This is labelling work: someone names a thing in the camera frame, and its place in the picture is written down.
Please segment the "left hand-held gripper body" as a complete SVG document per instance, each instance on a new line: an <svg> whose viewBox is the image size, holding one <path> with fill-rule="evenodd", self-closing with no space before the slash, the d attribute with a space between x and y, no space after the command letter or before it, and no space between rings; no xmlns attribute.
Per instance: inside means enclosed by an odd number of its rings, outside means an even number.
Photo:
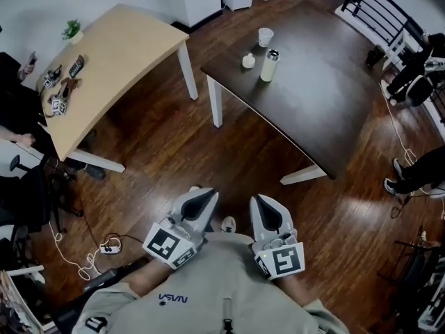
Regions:
<svg viewBox="0 0 445 334"><path fill-rule="evenodd" d="M143 249L176 270L197 255L206 242L203 231L193 231L180 216L168 213L152 225Z"/></svg>

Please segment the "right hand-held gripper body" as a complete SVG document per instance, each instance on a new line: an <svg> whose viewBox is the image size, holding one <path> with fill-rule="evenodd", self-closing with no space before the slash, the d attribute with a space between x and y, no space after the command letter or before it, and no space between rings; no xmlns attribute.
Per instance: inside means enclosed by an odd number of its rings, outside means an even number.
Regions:
<svg viewBox="0 0 445 334"><path fill-rule="evenodd" d="M304 246L297 230L253 243L254 260L267 280L275 280L305 270Z"/></svg>

